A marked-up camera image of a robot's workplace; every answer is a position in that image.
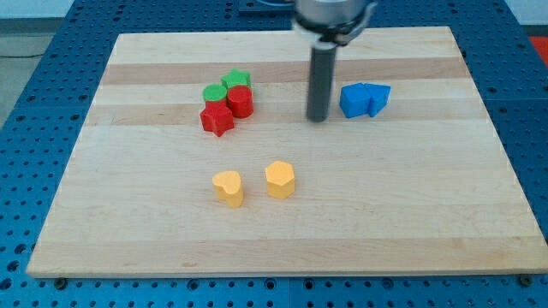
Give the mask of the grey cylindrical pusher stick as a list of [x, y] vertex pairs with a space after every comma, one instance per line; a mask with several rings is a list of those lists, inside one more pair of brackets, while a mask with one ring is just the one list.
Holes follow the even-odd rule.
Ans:
[[308, 90], [307, 119], [312, 122], [325, 121], [331, 103], [337, 48], [311, 49]]

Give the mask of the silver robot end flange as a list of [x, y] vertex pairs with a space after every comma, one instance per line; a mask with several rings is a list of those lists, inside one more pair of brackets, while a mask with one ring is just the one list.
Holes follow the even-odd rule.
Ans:
[[368, 27], [377, 1], [296, 0], [293, 28], [311, 46], [346, 46]]

